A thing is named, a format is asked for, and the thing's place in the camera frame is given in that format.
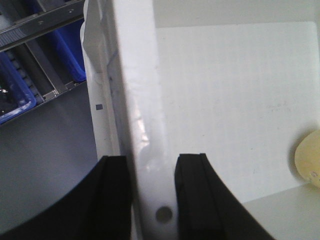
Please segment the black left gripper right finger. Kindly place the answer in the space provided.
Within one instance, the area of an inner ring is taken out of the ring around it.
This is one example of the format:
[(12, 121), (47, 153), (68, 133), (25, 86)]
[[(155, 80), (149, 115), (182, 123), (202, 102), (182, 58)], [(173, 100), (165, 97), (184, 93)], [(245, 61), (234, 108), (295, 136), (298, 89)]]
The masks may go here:
[(226, 187), (206, 154), (180, 154), (174, 181), (179, 239), (273, 239)]

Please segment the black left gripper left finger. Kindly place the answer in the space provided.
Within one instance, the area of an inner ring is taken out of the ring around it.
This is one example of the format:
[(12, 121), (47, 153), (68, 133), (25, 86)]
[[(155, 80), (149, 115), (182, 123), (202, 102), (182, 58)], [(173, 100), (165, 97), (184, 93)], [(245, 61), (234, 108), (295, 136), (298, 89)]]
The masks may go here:
[(129, 240), (131, 179), (125, 156), (103, 156), (66, 196), (2, 240)]

